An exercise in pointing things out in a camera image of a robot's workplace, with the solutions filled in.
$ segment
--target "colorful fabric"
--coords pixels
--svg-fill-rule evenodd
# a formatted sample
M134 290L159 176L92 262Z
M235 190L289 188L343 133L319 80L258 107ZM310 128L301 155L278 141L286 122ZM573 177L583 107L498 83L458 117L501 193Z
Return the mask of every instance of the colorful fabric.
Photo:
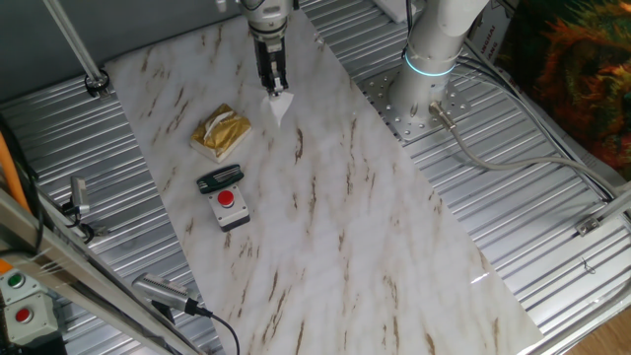
M497 64L631 179L631 0L522 0Z

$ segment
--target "gray cable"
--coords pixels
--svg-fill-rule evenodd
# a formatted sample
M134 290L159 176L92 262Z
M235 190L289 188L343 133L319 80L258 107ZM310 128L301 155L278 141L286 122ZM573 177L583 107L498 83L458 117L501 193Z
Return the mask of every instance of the gray cable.
M557 158L557 157L541 157L541 158L520 160L517 162L507 163L507 164L488 163L479 159L478 157L475 156L475 154L473 154L473 152L471 152L471 150L466 146L466 143L464 143L464 141L462 140L462 137L460 137L460 134L457 132L456 128L453 128L451 130L451 133L456 139L456 142L460 146L460 149L462 150L462 152L464 152L464 154L466 154L467 157L469 157L471 161L475 162L479 166L484 167L488 170L504 171L504 170L513 170L513 169L529 166L532 164L538 164L538 163L556 163L556 164L572 167L576 170L579 170L587 174L590 178L593 178L602 187L607 189L608 192L611 193L614 197L618 197L620 195L618 191L616 190L616 188L613 187L613 185L611 185L606 179L604 179L604 177L601 177L598 173L596 173L592 169L580 163L577 163L575 161L571 161L565 158Z

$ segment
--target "blue led ring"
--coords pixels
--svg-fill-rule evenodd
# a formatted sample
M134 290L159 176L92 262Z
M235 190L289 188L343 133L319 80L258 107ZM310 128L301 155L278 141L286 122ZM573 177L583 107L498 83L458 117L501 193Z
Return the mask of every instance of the blue led ring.
M418 69L414 68L414 66L412 65L412 63L410 63L409 58L407 57L407 53L405 53L405 61L407 62L407 65L409 65L409 66L410 66L410 68L412 68L415 72L417 72L417 73L419 73L419 74L421 74L421 75L425 75L425 76L443 76L443 75L446 75L446 74L451 73L451 72L452 72L452 70L454 70L454 68L456 68L456 65L454 64L454 66L453 66L450 70L446 71L445 73L440 73L440 74L430 74L430 73L426 73L426 72L423 72L423 71L420 71L420 70L418 70Z

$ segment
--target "metal rod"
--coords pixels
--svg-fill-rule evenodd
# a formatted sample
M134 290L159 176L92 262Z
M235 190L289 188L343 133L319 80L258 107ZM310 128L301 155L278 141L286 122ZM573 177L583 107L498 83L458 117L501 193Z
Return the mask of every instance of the metal rod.
M40 200L46 206L46 200ZM174 352L162 346L164 341L181 354L202 354L189 339L166 318L150 307L122 278L109 269L64 223L55 221L55 232L44 228L40 255L9 254L4 258L32 278L77 303L97 317L161 355ZM33 247L37 220L0 189L0 249L15 245ZM114 303L104 300L115 300Z
M50 15L57 23L57 26L59 26L63 35L66 37L68 44L70 44L70 47L75 52L77 59L79 59L81 66L83 66L83 69L86 71L90 80L92 80L93 83L100 83L104 81L104 75L92 59L92 56L90 56L88 49L86 49L86 46L83 44L79 34L77 34L74 26L72 26L70 19L68 19L68 15L66 15L63 7L61 7L59 0L43 0L43 3L46 5Z

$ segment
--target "ribbed metal table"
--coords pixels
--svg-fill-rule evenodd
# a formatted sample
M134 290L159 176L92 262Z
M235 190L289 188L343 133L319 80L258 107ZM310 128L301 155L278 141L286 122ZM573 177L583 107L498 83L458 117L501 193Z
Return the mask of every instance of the ribbed metal table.
M304 11L357 82L400 64L406 25L393 23L369 0L308 0ZM562 154L539 125L497 88L456 81L471 102L459 131L494 162ZM91 248L131 280L149 271L195 287L188 264L116 95L90 97L77 78L0 105L16 130L42 188L56 201L70 194L69 177L87 178L92 212L108 226ZM537 165L486 172L467 163L451 134L435 130L404 144L478 247L546 337L577 321L629 279L627 222L586 238L574 226L604 204L573 170ZM583 259L596 270L588 273ZM565 339L580 338L629 304L612 308ZM150 350L86 311L65 302L69 354L149 354ZM195 343L223 353L212 324L176 314Z

